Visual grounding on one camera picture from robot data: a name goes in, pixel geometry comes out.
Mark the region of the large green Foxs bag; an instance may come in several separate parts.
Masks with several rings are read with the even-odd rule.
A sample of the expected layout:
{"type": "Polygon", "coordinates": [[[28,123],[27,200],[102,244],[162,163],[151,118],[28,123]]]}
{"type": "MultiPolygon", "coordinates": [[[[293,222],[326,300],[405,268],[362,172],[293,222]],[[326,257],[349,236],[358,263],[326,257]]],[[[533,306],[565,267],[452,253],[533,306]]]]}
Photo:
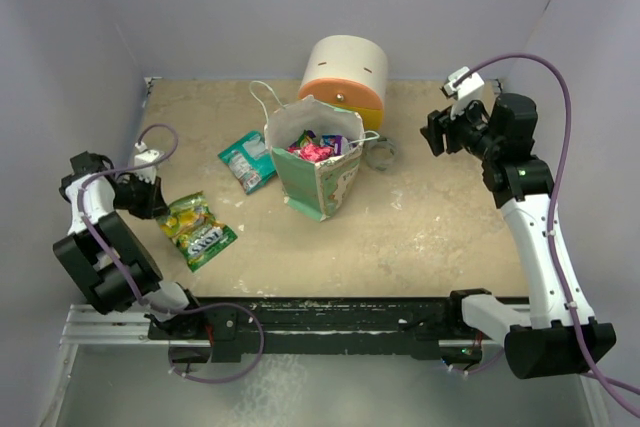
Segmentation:
{"type": "Polygon", "coordinates": [[[172,202],[156,223],[191,272],[199,270],[237,240],[232,228],[212,213],[203,191],[172,202]]]}

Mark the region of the purple berry candy bag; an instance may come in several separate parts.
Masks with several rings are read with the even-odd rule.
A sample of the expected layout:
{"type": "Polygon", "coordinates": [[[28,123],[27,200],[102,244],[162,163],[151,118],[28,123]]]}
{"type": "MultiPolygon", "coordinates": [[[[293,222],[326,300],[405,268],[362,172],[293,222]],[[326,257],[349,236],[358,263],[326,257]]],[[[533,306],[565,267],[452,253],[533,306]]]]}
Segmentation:
{"type": "Polygon", "coordinates": [[[336,145],[336,147],[337,147],[336,153],[338,155],[346,155],[352,149],[351,141],[348,138],[341,136],[340,142],[336,145]]]}

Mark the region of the teal snack packet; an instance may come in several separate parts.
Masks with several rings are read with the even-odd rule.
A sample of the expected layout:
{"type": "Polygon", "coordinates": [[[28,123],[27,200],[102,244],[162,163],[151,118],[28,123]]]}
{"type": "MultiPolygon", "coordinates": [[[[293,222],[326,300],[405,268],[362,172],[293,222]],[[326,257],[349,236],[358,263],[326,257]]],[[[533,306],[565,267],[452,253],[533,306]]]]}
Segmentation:
{"type": "Polygon", "coordinates": [[[249,195],[263,187],[276,175],[263,134],[251,131],[218,154],[249,195]]]}

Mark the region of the small red snack packet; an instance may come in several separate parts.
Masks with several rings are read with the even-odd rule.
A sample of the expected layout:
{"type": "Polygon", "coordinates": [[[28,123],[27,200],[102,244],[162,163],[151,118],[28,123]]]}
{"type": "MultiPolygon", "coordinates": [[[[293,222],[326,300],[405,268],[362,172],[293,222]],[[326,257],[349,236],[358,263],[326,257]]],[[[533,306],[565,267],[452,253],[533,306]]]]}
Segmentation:
{"type": "Polygon", "coordinates": [[[287,149],[292,155],[313,163],[325,161],[333,156],[334,149],[330,146],[321,146],[313,142],[306,143],[302,146],[293,145],[287,149]]]}

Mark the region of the green Fresh paper bag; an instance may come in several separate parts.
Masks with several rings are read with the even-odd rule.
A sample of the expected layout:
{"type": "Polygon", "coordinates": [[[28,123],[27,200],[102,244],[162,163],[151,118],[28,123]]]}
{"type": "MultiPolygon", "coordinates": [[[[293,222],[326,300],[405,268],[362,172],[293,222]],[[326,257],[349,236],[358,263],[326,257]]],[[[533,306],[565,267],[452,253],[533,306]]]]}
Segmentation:
{"type": "Polygon", "coordinates": [[[264,112],[264,139],[285,203],[316,221],[324,221],[336,213],[349,194],[365,145],[380,135],[365,129],[359,114],[311,95],[292,103],[279,98],[275,101],[275,110],[264,112]],[[290,148],[307,131],[314,134],[313,145],[319,144],[324,135],[339,135],[346,139],[347,147],[326,160],[305,160],[290,148]]]}

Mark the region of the small blue snack packet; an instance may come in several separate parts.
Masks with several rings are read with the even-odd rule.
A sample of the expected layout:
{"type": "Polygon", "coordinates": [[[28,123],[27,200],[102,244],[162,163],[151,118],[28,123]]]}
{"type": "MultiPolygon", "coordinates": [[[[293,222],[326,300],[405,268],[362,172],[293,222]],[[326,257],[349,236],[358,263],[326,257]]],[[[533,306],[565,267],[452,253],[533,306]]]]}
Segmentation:
{"type": "Polygon", "coordinates": [[[339,150],[342,147],[343,137],[341,135],[323,135],[321,137],[320,145],[323,147],[331,147],[334,150],[339,150]]]}

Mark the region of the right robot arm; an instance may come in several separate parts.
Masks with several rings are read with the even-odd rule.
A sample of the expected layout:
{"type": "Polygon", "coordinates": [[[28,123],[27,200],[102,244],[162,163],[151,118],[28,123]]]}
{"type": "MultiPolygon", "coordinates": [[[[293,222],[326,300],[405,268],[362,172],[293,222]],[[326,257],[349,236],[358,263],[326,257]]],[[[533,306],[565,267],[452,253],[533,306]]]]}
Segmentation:
{"type": "Polygon", "coordinates": [[[532,153],[537,121],[533,100],[506,93],[492,109],[473,100],[459,114],[434,110],[420,130],[434,155],[464,150],[480,160],[529,289],[526,314],[483,289],[454,291],[446,330],[456,338],[479,330],[499,343],[519,379],[585,374],[616,343],[613,325],[597,321],[573,271],[552,204],[551,170],[532,153]]]}

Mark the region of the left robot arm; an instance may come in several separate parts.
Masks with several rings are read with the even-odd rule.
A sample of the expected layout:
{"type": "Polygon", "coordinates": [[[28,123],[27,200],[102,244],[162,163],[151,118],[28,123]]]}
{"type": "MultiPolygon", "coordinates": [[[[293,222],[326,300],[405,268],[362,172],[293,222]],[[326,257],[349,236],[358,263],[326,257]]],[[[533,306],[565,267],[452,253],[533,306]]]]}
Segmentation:
{"type": "Polygon", "coordinates": [[[71,160],[72,173],[59,192],[72,209],[66,236],[53,253],[67,274],[99,313],[125,312],[139,306],[159,325],[170,321],[184,339],[202,334],[206,316],[191,293],[163,279],[157,263],[121,217],[141,220],[169,213],[162,194],[157,161],[162,153],[143,149],[134,169],[117,169],[106,156],[82,152],[71,160]]]}

